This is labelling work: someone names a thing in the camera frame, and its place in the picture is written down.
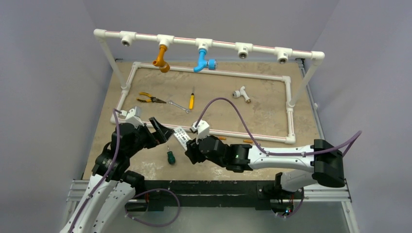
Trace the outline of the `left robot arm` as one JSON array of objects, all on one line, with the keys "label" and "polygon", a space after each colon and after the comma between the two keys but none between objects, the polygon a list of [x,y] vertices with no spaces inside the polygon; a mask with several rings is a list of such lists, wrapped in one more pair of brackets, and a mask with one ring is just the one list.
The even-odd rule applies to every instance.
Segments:
[{"label": "left robot arm", "polygon": [[85,193],[61,232],[103,233],[127,201],[147,192],[144,176],[128,169],[130,159],[142,149],[166,143],[174,134],[154,117],[150,122],[153,133],[137,117],[116,123],[111,141],[96,159]]}]

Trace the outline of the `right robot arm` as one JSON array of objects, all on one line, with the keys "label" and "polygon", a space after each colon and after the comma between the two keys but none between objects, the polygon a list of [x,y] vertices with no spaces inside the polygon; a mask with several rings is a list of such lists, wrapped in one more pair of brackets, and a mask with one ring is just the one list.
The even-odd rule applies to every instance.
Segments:
[{"label": "right robot arm", "polygon": [[263,168],[284,168],[276,175],[273,192],[283,198],[301,187],[319,184],[345,186],[343,153],[325,140],[296,148],[259,148],[250,144],[225,144],[215,136],[186,143],[185,155],[192,164],[206,160],[229,171],[243,173]]}]

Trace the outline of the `white remote control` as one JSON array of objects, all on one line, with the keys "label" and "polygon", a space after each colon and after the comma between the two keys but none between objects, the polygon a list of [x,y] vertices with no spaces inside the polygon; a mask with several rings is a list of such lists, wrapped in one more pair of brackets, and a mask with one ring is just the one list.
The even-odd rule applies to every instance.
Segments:
[{"label": "white remote control", "polygon": [[176,140],[179,142],[179,144],[182,146],[184,151],[187,151],[187,143],[191,140],[190,136],[187,134],[187,132],[182,128],[182,127],[176,127],[174,128],[174,137]]}]

